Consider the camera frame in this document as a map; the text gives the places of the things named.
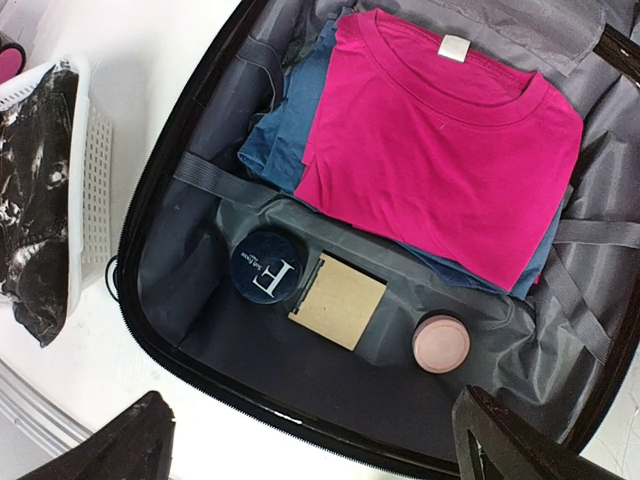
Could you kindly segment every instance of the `black bag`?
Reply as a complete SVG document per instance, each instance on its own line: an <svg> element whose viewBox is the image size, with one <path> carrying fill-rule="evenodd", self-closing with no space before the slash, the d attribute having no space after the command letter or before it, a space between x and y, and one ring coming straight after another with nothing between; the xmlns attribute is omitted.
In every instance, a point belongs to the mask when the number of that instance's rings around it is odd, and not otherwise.
<svg viewBox="0 0 640 480"><path fill-rule="evenodd" d="M579 452L640 339L640 40L635 2L244 0L186 85L132 200L118 252L132 335L194 387L336 453L393 472L456 478L451 411L466 384ZM390 241L250 180L238 145L282 99L283 68L348 4L381 7L524 71L541 71L585 120L573 193L526 302L446 286ZM354 352L291 322L292 302L246 301L229 257L277 227L387 281ZM411 336L426 305L460 312L469 360L421 371Z"/></svg>

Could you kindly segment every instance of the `shirt label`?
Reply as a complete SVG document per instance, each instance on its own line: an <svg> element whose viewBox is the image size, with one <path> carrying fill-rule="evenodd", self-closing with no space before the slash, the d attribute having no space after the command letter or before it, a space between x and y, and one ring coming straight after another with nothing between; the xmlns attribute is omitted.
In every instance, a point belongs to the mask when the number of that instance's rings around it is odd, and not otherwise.
<svg viewBox="0 0 640 480"><path fill-rule="evenodd" d="M456 62L464 63L469 52L471 42L455 35L445 35L438 50L438 55L447 57Z"/></svg>

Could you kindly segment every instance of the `pink jar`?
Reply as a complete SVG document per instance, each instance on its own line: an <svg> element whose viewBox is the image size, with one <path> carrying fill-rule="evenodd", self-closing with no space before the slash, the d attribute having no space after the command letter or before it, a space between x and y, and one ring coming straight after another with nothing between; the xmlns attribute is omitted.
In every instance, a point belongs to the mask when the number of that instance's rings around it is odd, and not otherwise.
<svg viewBox="0 0 640 480"><path fill-rule="evenodd" d="M413 336L413 354L429 373L449 373L465 361L471 339L465 326L449 315L433 315L418 325Z"/></svg>

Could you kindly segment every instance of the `jar lid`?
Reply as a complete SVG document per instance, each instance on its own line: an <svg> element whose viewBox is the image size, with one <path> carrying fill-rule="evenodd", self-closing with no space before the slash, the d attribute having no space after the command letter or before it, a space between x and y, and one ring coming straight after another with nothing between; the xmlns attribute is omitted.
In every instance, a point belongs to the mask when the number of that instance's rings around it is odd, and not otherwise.
<svg viewBox="0 0 640 480"><path fill-rule="evenodd" d="M465 361L471 339L465 326L448 315L435 315L420 324L413 337L418 365L430 373L449 373Z"/></svg>
<svg viewBox="0 0 640 480"><path fill-rule="evenodd" d="M231 280L246 299L262 305L288 298L298 287L302 263L295 245L275 232L245 238L231 256Z"/></svg>

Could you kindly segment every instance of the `pink object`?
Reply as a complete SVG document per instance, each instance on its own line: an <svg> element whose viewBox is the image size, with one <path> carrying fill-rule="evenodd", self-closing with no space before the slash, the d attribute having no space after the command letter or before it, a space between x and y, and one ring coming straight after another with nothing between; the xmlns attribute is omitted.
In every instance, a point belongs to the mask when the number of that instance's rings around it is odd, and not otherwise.
<svg viewBox="0 0 640 480"><path fill-rule="evenodd" d="M381 10L342 18L296 196L511 291L562 201L583 123L539 73Z"/></svg>
<svg viewBox="0 0 640 480"><path fill-rule="evenodd" d="M449 373L469 355L471 340L467 329L453 317L436 315L425 320L413 336L416 362L430 373Z"/></svg>
<svg viewBox="0 0 640 480"><path fill-rule="evenodd" d="M25 57L22 48L15 45L0 50L0 83L12 79L22 71Z"/></svg>

